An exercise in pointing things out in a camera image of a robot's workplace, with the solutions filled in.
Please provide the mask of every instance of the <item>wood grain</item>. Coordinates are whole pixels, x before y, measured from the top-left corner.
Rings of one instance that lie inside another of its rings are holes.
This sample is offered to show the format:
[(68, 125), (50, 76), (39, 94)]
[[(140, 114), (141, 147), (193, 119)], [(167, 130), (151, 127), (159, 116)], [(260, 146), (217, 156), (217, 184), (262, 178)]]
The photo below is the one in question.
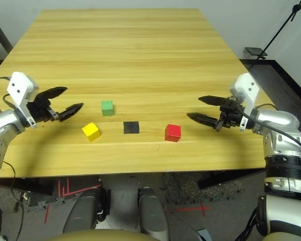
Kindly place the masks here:
[[(52, 100), (55, 111), (84, 102), (69, 120), (39, 123), (12, 141), (5, 161), (19, 177), (264, 166), (262, 137), (236, 128), (216, 133), (186, 116), (218, 117), (218, 107), (197, 98), (228, 97), (233, 80), (247, 72), (198, 10), (43, 11), (0, 76), (14, 71), (42, 91), (68, 87)], [(3, 81), (0, 95), (6, 87)], [(102, 100), (113, 100), (114, 116), (102, 116)], [(266, 102), (262, 91), (257, 104)], [(123, 121), (139, 121), (140, 134), (124, 135)], [(102, 132), (93, 143), (81, 130), (89, 122)], [(164, 141), (167, 124), (182, 127), (178, 143)], [(3, 165), (1, 177), (10, 176)]]

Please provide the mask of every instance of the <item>white wall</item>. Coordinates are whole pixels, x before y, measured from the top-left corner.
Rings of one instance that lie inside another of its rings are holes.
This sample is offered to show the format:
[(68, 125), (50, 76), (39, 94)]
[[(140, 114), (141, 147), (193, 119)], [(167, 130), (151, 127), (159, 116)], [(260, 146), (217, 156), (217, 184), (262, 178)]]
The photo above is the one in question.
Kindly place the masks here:
[(283, 30), (272, 50), (277, 52), (275, 60), (301, 87), (301, 11)]
[[(265, 46), (292, 5), (292, 0), (0, 0), (0, 26), (15, 45), (43, 9), (197, 8), (243, 58), (245, 46)], [(0, 46), (0, 59), (5, 56)]]

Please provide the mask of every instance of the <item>red tape mark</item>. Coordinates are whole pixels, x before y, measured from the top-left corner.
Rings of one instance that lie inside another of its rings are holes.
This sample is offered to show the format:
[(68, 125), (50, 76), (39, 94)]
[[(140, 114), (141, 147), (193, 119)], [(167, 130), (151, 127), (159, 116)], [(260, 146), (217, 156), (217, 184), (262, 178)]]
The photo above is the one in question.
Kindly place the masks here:
[(201, 210), (203, 216), (205, 217), (205, 210), (206, 210), (206, 209), (211, 209), (211, 207), (205, 207), (205, 206), (201, 203), (201, 207), (182, 207), (182, 208), (175, 208), (174, 211), (180, 212), (180, 211), (197, 211), (197, 210)]
[(69, 193), (69, 178), (67, 178), (67, 193)]
[(93, 188), (97, 188), (97, 187), (101, 187), (101, 185), (86, 187), (86, 188), (83, 188), (83, 189), (80, 189), (80, 190), (77, 190), (77, 191), (74, 191), (74, 192), (68, 192), (68, 193), (65, 193), (65, 187), (62, 187), (62, 196), (65, 197), (65, 196), (73, 195), (73, 194), (76, 194), (76, 193), (79, 193), (79, 192), (84, 192), (84, 191), (87, 191), (87, 190), (90, 190), (90, 189), (93, 189)]
[(48, 212), (49, 212), (49, 208), (50, 208), (50, 205), (47, 206), (44, 224), (46, 224), (46, 222), (47, 222), (47, 220), (48, 220)]
[(58, 197), (60, 197), (60, 180), (58, 180)]

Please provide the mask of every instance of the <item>floor mat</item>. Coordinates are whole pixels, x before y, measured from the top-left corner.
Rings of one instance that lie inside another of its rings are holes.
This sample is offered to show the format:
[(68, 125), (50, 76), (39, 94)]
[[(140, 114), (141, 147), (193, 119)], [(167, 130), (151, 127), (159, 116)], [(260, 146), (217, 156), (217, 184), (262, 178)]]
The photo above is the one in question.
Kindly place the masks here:
[(245, 192), (242, 180), (200, 190), (197, 182), (210, 177), (209, 172), (176, 172), (163, 175), (163, 185), (168, 203), (187, 204), (204, 201), (234, 199)]

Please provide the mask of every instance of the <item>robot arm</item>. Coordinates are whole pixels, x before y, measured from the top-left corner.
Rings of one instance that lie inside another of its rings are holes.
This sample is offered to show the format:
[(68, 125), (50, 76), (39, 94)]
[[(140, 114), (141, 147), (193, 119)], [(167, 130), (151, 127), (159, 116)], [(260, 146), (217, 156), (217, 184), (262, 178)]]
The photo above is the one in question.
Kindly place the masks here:
[(62, 113), (54, 112), (49, 99), (57, 97), (67, 88), (55, 87), (37, 94), (38, 89), (38, 85), (25, 74), (12, 74), (7, 91), (15, 108), (0, 112), (0, 169), (9, 143), (16, 135), (24, 132), (26, 127), (35, 128), (38, 122), (62, 122), (77, 113), (83, 105), (74, 104)]
[(249, 74), (241, 75), (229, 98), (203, 96), (199, 100), (220, 106), (219, 119), (201, 113), (187, 115), (220, 131), (222, 127), (251, 129), (263, 136), (266, 162), (265, 195), (258, 201), (254, 224), (265, 240), (301, 238), (301, 132), (298, 119), (284, 111), (253, 108), (258, 85)]

